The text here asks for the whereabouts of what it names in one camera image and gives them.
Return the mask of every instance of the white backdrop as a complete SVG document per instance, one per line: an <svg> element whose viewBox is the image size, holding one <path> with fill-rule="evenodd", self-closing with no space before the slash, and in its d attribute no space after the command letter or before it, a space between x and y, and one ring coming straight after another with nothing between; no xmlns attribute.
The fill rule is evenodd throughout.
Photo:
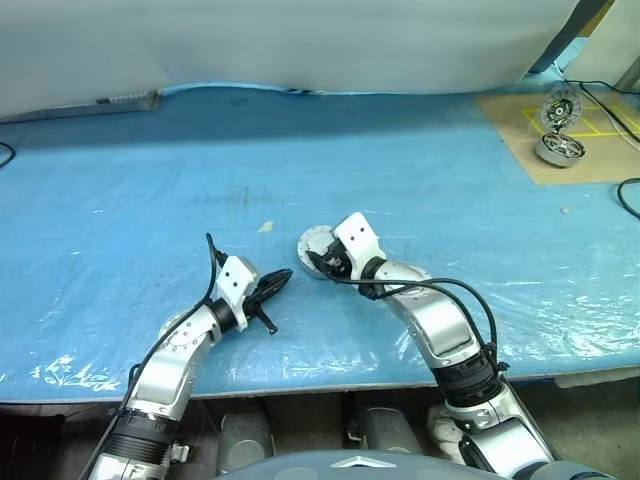
<svg viewBox="0 0 640 480"><path fill-rule="evenodd" d="M465 92L518 80L578 0L2 0L0 115L177 84Z"/></svg>

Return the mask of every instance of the blue tablecloth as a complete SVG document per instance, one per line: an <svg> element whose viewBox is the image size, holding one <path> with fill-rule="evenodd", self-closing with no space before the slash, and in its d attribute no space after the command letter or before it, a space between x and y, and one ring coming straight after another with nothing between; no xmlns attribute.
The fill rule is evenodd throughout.
<svg viewBox="0 0 640 480"><path fill-rule="evenodd" d="M384 303L298 264L304 230L356 210L390 257L486 295L512 377L640 363L640 222L612 185L535 185L472 96L200 88L0 139L19 152L0 171L0 401L121 396L201 296L207 231L295 273L266 306L280 332L230 334L196 394L433 383Z"/></svg>

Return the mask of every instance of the gray floor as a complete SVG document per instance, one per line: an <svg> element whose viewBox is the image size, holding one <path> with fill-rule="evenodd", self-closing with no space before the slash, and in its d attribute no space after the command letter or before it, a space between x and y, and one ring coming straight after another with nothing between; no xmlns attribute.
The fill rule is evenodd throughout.
<svg viewBox="0 0 640 480"><path fill-rule="evenodd" d="M640 479L640 381L560 389L553 383L521 385L518 391L538 424L566 460L586 463L618 480ZM342 448L352 411L365 405L400 408L414 427L426 454L437 454L424 429L425 412L439 402L434 389L371 391L352 394L290 395L260 399L268 412L278 454ZM193 401L180 436L193 446L191 460L172 467L173 480L215 475L220 420L241 400ZM113 405L0 407L0 413L67 417L55 466L43 480L75 478L108 422ZM20 465L13 467L17 475Z"/></svg>

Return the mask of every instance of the wrinkled plastic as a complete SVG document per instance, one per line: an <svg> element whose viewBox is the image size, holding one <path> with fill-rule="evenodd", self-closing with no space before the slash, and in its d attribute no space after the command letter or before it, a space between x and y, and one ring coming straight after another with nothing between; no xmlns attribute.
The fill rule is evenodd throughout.
<svg viewBox="0 0 640 480"><path fill-rule="evenodd" d="M534 185L470 96L199 89L0 138L0 401L121 396L206 288L206 231L294 275L265 305L279 332L225 337L197 395L433 383L384 303L298 263L302 232L356 210L390 258L486 296L512 377L640 363L640 223L610 185Z"/></svg>

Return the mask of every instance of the silver robot arm segment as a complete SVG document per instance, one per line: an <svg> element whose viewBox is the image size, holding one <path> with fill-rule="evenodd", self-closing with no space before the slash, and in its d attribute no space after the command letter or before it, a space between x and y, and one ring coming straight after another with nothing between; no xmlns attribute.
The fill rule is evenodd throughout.
<svg viewBox="0 0 640 480"><path fill-rule="evenodd" d="M312 252L301 259L316 274L320 270L352 281L431 278L421 268L387 260L361 213L329 230L330 236L327 229L308 231L298 246L299 252ZM323 265L318 263L320 257ZM359 285L358 290L373 298L367 289L377 288L379 295L401 286ZM468 465L513 478L525 468L555 460L551 447L500 373L490 349L474 334L464 312L450 297L416 286L389 295L385 301L406 324L435 376L446 408L466 433L460 450Z"/></svg>
<svg viewBox="0 0 640 480"><path fill-rule="evenodd" d="M174 445L174 436L200 362L225 332L244 330L250 316L258 316L275 333L277 328L260 304L277 293L290 276L291 270L279 270L256 282L258 273L247 260L226 258L217 280L217 299L196 310L153 353L91 470L90 480L162 480L172 460L186 459L188 447ZM160 336L179 318L165 323Z"/></svg>

